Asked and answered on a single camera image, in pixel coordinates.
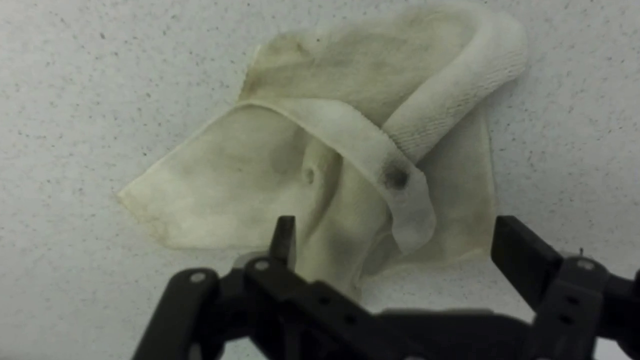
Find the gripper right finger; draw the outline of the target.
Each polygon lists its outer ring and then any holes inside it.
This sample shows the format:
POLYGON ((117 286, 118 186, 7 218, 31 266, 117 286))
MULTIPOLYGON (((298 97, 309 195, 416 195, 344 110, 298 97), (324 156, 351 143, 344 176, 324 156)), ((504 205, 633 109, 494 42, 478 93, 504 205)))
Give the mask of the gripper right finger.
POLYGON ((599 338, 640 360, 640 269, 562 255, 512 215, 496 217, 490 258, 535 314, 518 360, 594 360, 599 338))

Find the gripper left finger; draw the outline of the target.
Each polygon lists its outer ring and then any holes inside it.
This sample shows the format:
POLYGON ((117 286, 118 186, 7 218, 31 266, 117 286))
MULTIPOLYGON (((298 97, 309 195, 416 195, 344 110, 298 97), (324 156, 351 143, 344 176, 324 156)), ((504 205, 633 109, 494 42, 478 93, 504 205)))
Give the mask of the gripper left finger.
POLYGON ((222 360, 250 339, 268 360, 401 360, 401 344, 373 315, 325 283, 290 269, 295 219, 280 217, 268 251, 241 257, 220 276, 174 274, 132 360, 222 360))

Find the stained white towel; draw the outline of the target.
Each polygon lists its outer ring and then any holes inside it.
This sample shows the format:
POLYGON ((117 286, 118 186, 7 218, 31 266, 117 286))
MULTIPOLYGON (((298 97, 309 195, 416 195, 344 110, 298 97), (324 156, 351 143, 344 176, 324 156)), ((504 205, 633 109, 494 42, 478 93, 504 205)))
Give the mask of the stained white towel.
POLYGON ((475 3, 292 30, 258 47, 238 100, 126 185, 158 243, 264 249, 295 217, 294 269, 356 300, 401 264, 489 249, 482 101, 527 64, 526 30, 475 3))

